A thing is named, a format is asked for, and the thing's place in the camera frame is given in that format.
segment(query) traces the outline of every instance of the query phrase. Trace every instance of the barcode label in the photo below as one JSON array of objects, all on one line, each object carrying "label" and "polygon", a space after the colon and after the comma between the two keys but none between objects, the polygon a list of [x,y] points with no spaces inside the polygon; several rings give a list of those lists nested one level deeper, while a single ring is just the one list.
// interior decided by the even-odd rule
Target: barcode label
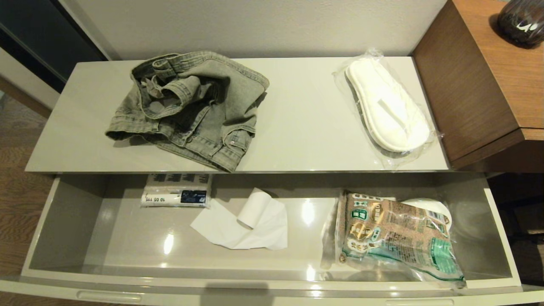
[{"label": "barcode label", "polygon": [[434,212],[434,211],[427,210],[427,216],[444,223],[444,215],[441,214],[441,213],[437,213],[437,212]]}]

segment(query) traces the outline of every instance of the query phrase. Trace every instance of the white shelf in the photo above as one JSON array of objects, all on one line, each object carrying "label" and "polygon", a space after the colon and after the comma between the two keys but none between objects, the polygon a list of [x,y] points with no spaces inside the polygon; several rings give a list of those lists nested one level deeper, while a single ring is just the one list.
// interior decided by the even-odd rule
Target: white shelf
[{"label": "white shelf", "polygon": [[[257,134],[237,172],[363,172],[384,170],[336,88],[332,72],[346,58],[256,58],[236,61],[270,80],[258,109]],[[427,107],[410,57],[386,58],[416,102]],[[79,63],[27,164],[48,173],[216,172],[156,148],[104,135],[132,86],[140,61]],[[399,171],[447,170],[439,142]]]}]

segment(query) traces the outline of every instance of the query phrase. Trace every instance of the denim jeans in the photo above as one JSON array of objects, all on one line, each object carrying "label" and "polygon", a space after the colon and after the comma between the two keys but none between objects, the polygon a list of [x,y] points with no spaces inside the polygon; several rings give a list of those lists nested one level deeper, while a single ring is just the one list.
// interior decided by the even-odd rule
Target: denim jeans
[{"label": "denim jeans", "polygon": [[255,134],[256,101],[268,80],[210,51],[167,54],[131,71],[132,90],[106,130],[233,172]]}]

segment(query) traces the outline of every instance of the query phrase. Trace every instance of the slippers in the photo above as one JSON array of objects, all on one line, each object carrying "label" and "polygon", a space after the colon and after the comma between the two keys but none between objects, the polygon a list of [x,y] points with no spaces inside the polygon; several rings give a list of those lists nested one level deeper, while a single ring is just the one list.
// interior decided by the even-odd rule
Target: slippers
[{"label": "slippers", "polygon": [[391,152],[407,152],[427,142],[430,128],[425,116],[380,63],[362,58],[351,63],[345,74],[377,144]]}]

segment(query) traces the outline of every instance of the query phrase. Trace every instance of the white cabinet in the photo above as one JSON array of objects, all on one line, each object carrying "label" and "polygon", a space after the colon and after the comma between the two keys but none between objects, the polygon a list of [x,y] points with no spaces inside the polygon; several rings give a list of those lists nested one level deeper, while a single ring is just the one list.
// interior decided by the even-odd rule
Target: white cabinet
[{"label": "white cabinet", "polygon": [[[388,60],[406,72],[400,75],[412,84],[411,94],[424,99],[411,59]],[[245,173],[215,174],[212,197],[237,214],[254,187],[272,194],[287,209],[288,248],[228,250],[189,226],[201,209],[140,208],[146,175],[138,173],[215,171],[153,146],[120,147],[106,138],[103,131],[130,86],[126,72],[137,62],[80,64],[27,168],[72,174],[55,179],[22,273],[1,276],[0,290],[146,305],[544,301],[544,288],[520,283],[481,174],[437,172],[447,169],[438,144],[403,168],[426,173],[388,173],[373,162],[364,131],[335,92],[330,75],[343,59],[240,61],[274,85],[259,109],[257,137],[240,164],[239,172]],[[280,70],[288,66],[292,76],[284,77]],[[103,78],[96,78],[98,72]],[[298,86],[290,85],[294,79],[299,79]],[[311,104],[314,109],[307,109]],[[300,115],[306,109],[311,118]],[[282,121],[286,126],[276,122],[279,116],[288,119]],[[313,122],[326,118],[329,121]],[[310,125],[314,133],[300,131],[303,125]],[[296,144],[303,134],[308,148]],[[348,139],[360,141],[360,156],[335,147]],[[446,202],[454,220],[453,248],[467,287],[454,291],[439,283],[410,281],[402,273],[337,265],[323,269],[323,226],[342,188]]]}]

